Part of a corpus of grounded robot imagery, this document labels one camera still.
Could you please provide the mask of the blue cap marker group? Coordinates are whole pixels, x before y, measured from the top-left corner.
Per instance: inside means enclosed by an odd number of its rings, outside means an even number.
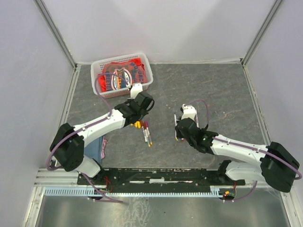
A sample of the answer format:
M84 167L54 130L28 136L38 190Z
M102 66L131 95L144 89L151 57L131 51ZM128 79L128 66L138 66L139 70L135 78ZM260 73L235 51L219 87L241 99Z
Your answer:
M178 141L178 137L177 137L177 131L176 131L176 126L177 126L177 117L176 114L174 113L174 132L175 132L175 139Z

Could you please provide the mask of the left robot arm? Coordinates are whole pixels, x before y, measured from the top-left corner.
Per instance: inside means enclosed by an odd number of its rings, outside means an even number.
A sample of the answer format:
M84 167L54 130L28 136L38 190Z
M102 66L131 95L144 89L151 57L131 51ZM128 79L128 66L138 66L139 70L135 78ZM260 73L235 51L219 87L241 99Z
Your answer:
M86 175L93 184L101 184L105 177L101 165L87 157L84 149L105 134L141 120L153 106L153 97L142 91L99 118L75 126L68 123L61 125L50 146L47 169L77 171Z

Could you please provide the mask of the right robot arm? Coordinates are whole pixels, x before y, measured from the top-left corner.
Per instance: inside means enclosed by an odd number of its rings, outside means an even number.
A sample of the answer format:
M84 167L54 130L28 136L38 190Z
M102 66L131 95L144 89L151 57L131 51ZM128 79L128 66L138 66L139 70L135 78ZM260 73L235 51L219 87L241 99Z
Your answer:
M191 118L175 121L176 137L204 154L233 158L222 163L217 181L227 185L232 180L266 182L281 192L290 192L300 180L299 162L277 142L258 145L232 140L207 128L200 129Z

